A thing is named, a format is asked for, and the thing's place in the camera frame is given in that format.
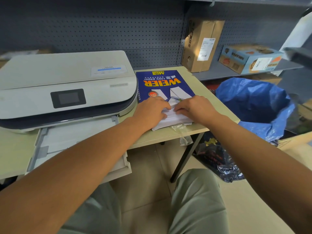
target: table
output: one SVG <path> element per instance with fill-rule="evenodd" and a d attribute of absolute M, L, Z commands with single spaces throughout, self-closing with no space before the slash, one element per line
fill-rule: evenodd
<path fill-rule="evenodd" d="M 237 118 L 220 100 L 218 100 L 197 78 L 195 78 L 185 67 L 169 67 L 159 69 L 137 70 L 137 71 L 158 71 L 158 70 L 177 70 L 193 92 L 204 96 L 210 100 L 218 112 L 228 116 L 231 120 L 238 123 Z M 136 106 L 126 115 L 119 118 L 119 122 L 131 117 Z M 180 163 L 171 179 L 172 182 L 180 174 L 188 158 L 192 155 L 196 145 L 205 131 L 208 131 L 202 125 L 193 123 L 187 126 L 188 131 L 185 135 L 193 135 L 194 143 L 188 145 L 182 156 Z M 25 174 L 30 158 L 33 156 L 34 144 L 38 130 L 27 134 L 17 134 L 0 128 L 0 179 Z M 138 148 L 150 144 L 160 143 L 167 140 L 179 138 L 180 134 L 171 127 L 162 128 L 156 131 L 147 131 L 144 133 L 129 149 Z"/>

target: printer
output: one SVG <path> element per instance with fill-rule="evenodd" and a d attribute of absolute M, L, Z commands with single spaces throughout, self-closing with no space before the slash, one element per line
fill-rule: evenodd
<path fill-rule="evenodd" d="M 124 51 L 15 56 L 0 69 L 0 127 L 22 133 L 40 129 L 30 172 L 118 124 L 135 106 L 137 91 Z M 104 181 L 131 173 L 126 157 Z"/>

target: clear tape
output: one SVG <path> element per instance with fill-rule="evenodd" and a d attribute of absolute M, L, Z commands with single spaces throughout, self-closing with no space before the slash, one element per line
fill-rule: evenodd
<path fill-rule="evenodd" d="M 193 143 L 193 140 L 191 136 L 185 135 L 186 132 L 188 132 L 188 129 L 184 124 L 178 124 L 178 125 L 173 125 L 171 126 L 172 129 L 174 129 L 177 133 L 180 134 L 180 145 L 189 145 Z"/>

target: trash bag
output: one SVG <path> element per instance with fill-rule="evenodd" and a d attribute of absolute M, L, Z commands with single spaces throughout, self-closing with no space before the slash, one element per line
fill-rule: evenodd
<path fill-rule="evenodd" d="M 287 118 L 295 108 L 285 90 L 245 78 L 222 82 L 216 97 L 240 118 L 239 125 L 268 142 L 283 136 Z"/>
<path fill-rule="evenodd" d="M 239 125 L 275 146 L 295 108 L 285 90 L 269 82 L 244 78 L 222 82 L 216 96 L 240 118 Z M 244 179 L 239 167 L 210 131 L 204 133 L 195 152 L 193 156 L 223 181 Z"/>

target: pants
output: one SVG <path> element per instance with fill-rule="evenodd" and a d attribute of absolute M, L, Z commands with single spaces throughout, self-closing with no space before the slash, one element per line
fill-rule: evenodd
<path fill-rule="evenodd" d="M 59 234 L 123 233 L 117 197 L 101 184 L 77 209 Z M 169 234 L 227 234 L 227 213 L 220 188 L 209 169 L 190 169 L 177 180 L 171 202 Z"/>

